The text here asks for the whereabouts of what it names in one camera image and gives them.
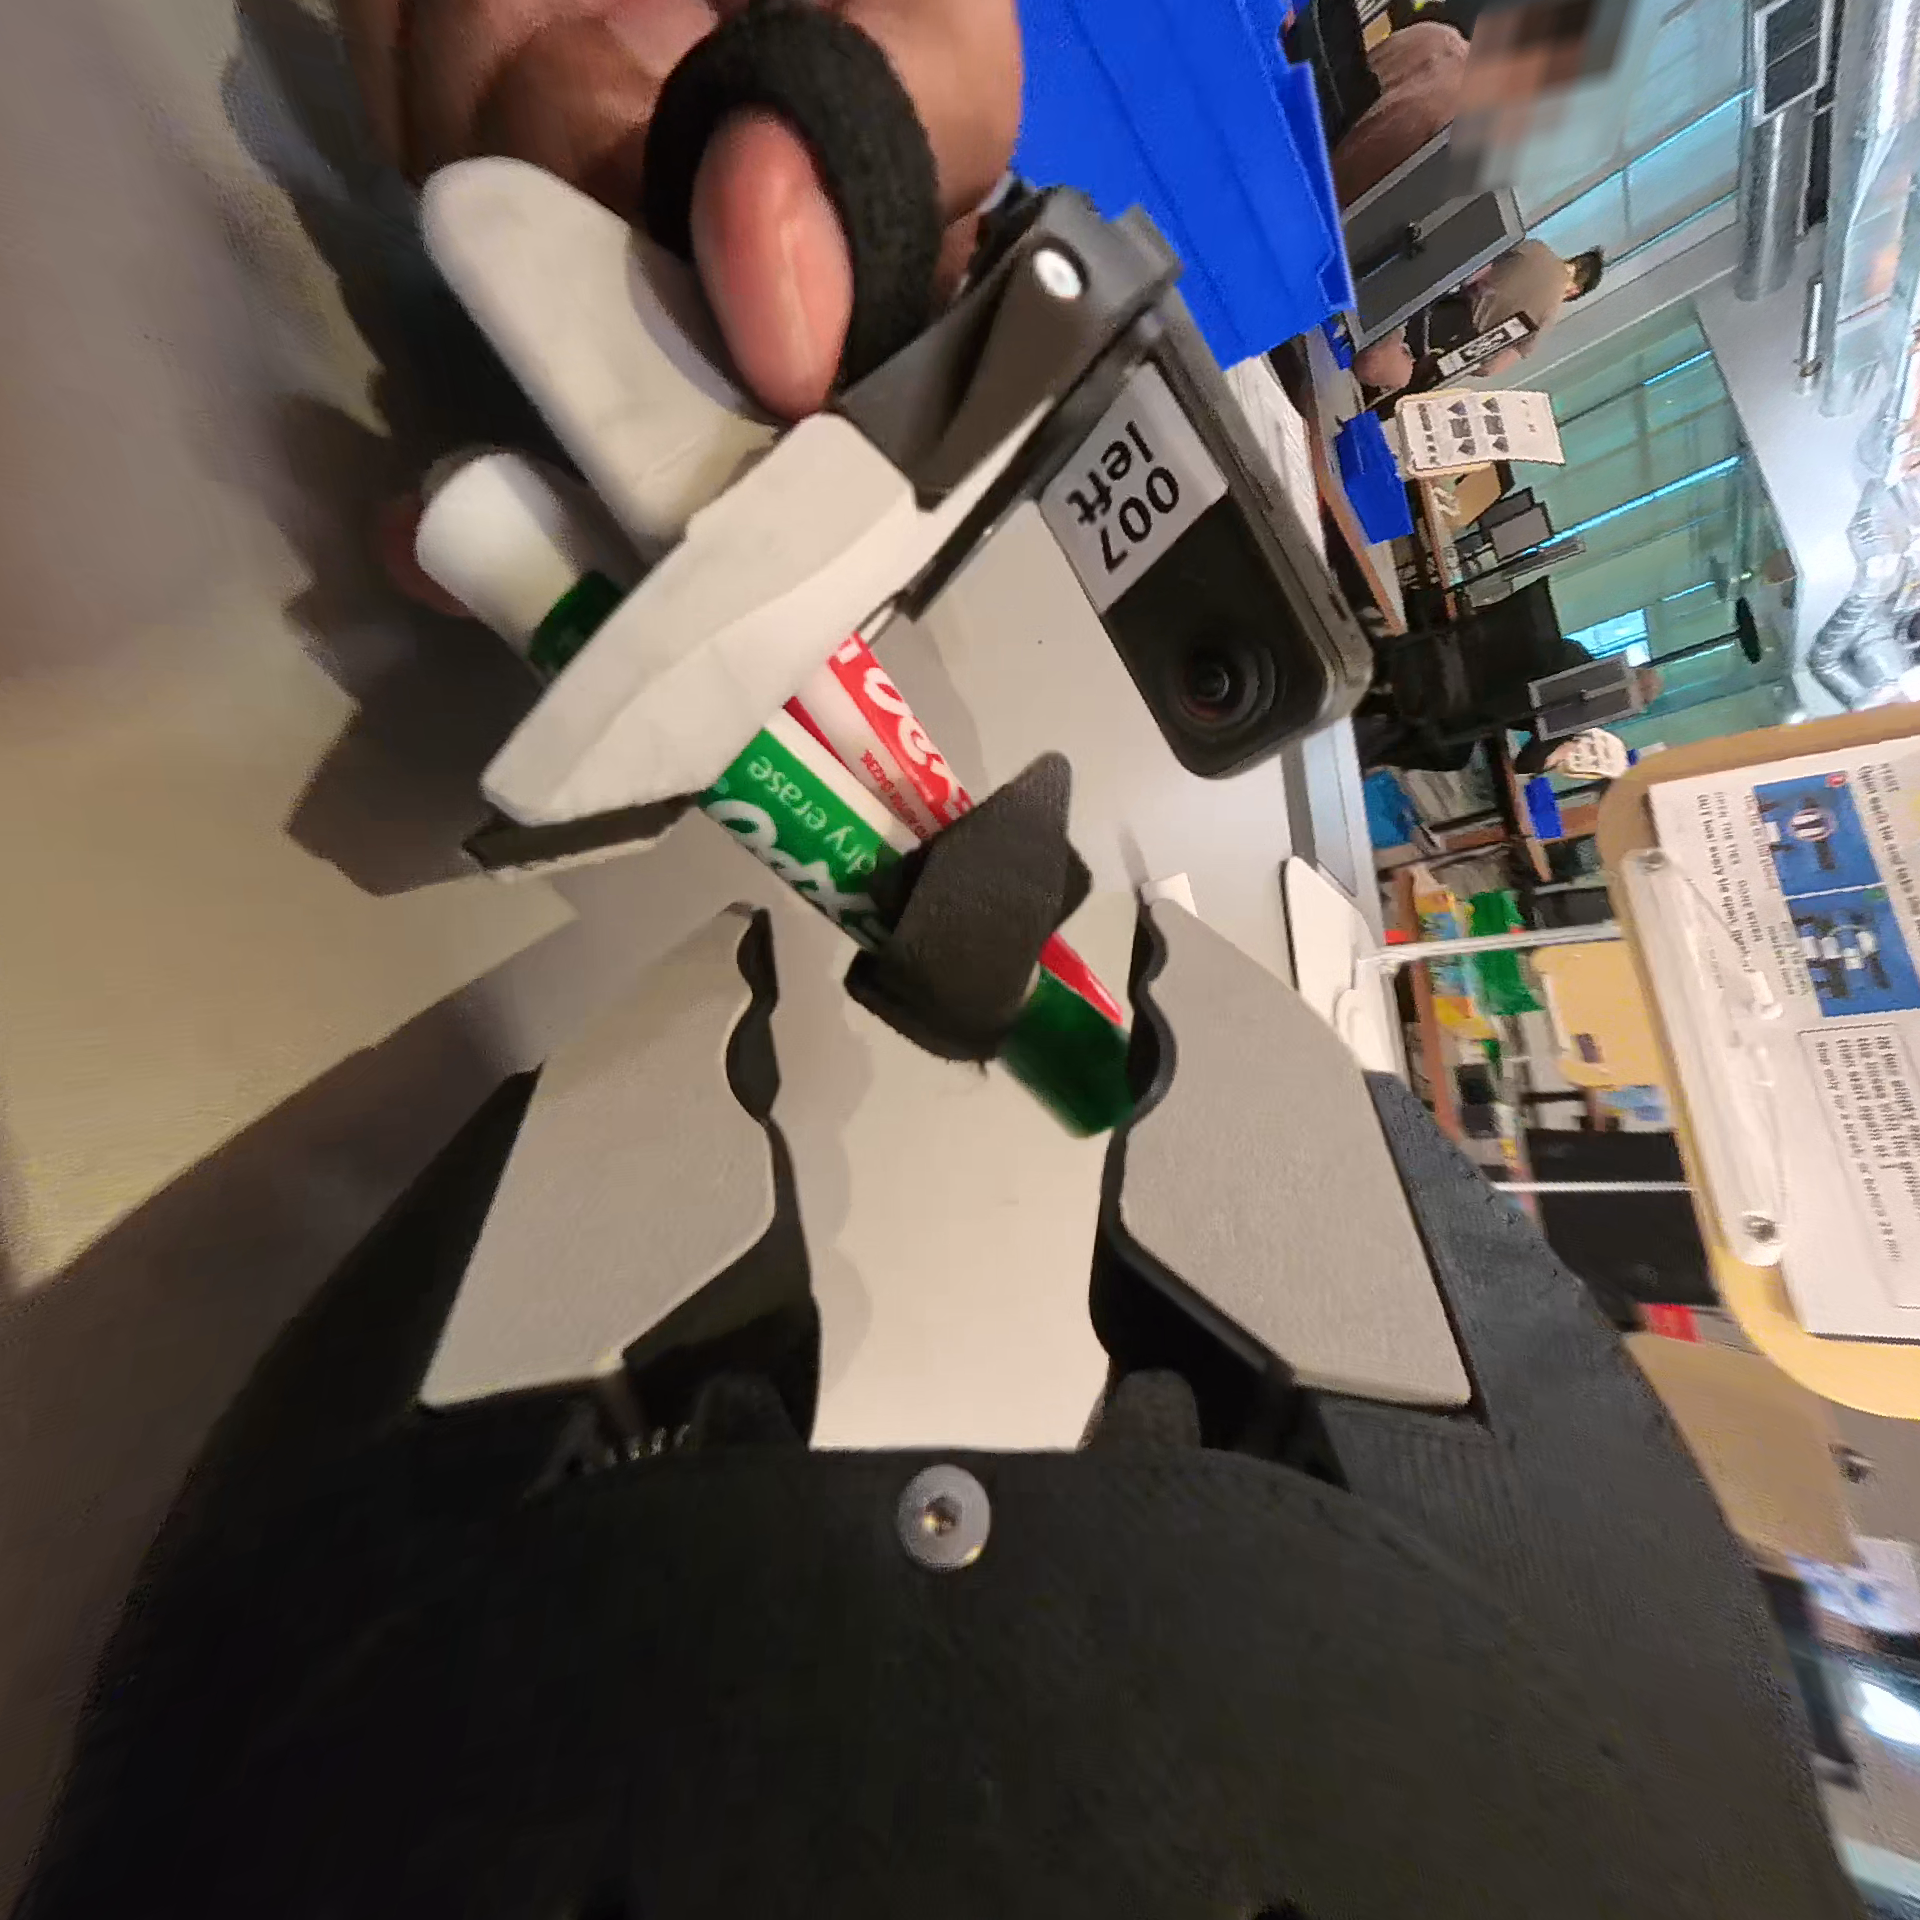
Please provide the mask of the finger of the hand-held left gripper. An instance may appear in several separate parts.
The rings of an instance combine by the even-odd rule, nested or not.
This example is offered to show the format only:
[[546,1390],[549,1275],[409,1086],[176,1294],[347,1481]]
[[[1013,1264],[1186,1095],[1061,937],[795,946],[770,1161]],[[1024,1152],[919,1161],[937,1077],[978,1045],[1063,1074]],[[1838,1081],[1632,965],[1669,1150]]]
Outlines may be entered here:
[[635,544],[677,544],[770,446],[693,270],[528,160],[471,158],[421,192],[425,251]]
[[505,880],[651,846],[905,597],[1040,421],[1022,416],[935,507],[850,421],[789,430],[537,697],[482,775],[469,862]]

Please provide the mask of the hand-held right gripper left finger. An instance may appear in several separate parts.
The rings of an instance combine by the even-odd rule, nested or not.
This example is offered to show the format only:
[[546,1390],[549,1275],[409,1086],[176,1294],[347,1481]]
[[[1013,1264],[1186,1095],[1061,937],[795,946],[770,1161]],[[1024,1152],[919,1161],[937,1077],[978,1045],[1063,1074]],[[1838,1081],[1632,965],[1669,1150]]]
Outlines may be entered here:
[[775,1122],[775,928],[722,910],[535,1079],[421,1401],[626,1376],[681,1410],[722,1365],[800,1410],[800,1202]]

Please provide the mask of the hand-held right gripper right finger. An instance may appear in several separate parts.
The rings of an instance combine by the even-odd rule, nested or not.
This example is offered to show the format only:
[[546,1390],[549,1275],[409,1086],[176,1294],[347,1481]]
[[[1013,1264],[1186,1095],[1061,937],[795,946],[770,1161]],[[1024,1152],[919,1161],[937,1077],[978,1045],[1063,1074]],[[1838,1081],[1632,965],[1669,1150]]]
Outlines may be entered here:
[[1168,898],[1141,905],[1143,1090],[1102,1170],[1102,1248],[1266,1376],[1463,1410],[1472,1376],[1349,1045]]

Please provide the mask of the red marker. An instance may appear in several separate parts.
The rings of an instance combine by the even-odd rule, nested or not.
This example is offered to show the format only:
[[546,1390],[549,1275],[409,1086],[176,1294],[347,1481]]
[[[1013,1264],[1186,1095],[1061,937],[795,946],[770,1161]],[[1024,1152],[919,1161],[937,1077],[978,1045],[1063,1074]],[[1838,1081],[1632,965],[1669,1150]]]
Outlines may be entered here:
[[[791,743],[789,750],[878,834],[866,875],[875,910],[850,928],[866,953],[885,953],[919,873],[919,850],[974,802],[862,635],[807,677],[782,718],[809,738],[809,747]],[[999,1061],[1029,1081],[1115,1077],[1122,1045],[1115,997],[1051,930],[999,1040]]]

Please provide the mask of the green marker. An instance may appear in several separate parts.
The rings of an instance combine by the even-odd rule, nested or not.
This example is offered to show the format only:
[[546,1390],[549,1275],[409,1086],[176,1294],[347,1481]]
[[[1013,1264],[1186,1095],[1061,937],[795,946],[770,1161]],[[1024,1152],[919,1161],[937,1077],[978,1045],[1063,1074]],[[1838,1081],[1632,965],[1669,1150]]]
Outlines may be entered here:
[[[427,480],[416,562],[539,683],[553,681],[633,592],[631,558],[592,498],[507,450],[473,453]],[[782,713],[768,720],[697,798],[697,809],[857,946],[850,923],[875,910],[866,875],[878,834],[791,743],[809,747]],[[1074,1134],[1099,1136],[1131,1106],[1125,1049],[1127,1042],[1115,1077],[1010,1074]]]

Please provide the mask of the person's left hand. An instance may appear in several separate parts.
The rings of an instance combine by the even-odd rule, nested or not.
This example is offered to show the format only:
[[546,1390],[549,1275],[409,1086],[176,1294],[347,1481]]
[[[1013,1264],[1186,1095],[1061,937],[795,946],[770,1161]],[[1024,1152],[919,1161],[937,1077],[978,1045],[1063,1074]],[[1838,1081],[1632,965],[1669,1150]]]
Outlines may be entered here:
[[[505,155],[613,208],[638,199],[645,130],[667,73],[736,11],[706,2],[336,5],[375,139],[405,176]],[[1017,5],[827,11],[882,48],[917,105],[951,267],[1015,155]],[[747,391],[777,418],[821,411],[848,341],[855,263],[802,133],[745,110],[711,135],[690,192],[690,256]]]

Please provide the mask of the small blue bin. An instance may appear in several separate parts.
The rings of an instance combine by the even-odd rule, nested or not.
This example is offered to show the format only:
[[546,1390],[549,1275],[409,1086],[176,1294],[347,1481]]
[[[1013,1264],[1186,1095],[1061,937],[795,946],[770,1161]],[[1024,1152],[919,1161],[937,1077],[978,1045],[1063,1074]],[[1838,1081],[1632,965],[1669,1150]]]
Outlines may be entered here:
[[1333,437],[1339,485],[1367,544],[1392,544],[1413,535],[1413,512],[1399,455],[1385,434],[1385,421],[1360,411]]

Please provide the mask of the small printed table sign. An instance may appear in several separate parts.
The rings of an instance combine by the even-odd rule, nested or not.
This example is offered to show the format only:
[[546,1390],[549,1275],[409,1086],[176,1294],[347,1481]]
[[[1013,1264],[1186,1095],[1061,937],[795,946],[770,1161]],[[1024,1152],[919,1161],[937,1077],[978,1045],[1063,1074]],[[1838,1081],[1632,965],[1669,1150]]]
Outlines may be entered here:
[[1490,464],[1568,459],[1545,391],[1406,393],[1394,409],[1394,443],[1406,480],[1465,473]]

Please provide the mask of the large blue plastic bin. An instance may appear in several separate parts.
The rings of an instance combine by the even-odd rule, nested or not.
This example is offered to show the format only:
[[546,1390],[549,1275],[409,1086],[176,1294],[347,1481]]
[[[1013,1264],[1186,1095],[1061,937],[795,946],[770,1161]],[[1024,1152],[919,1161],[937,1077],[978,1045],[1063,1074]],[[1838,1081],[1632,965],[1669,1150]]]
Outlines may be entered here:
[[1353,277],[1282,2],[1019,2],[1015,176],[1143,210],[1223,368],[1344,315]]

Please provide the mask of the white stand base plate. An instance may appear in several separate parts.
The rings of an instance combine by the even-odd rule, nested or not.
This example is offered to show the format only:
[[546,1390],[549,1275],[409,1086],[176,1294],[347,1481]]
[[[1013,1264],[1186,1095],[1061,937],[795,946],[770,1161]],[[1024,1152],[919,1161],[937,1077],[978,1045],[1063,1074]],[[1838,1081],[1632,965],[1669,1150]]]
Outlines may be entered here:
[[1657,752],[1598,805],[1611,919],[1390,944],[1282,869],[1294,983],[1403,1067],[1397,974],[1605,944],[1630,965],[1712,1287],[1813,1394],[1918,1417],[1915,704]]

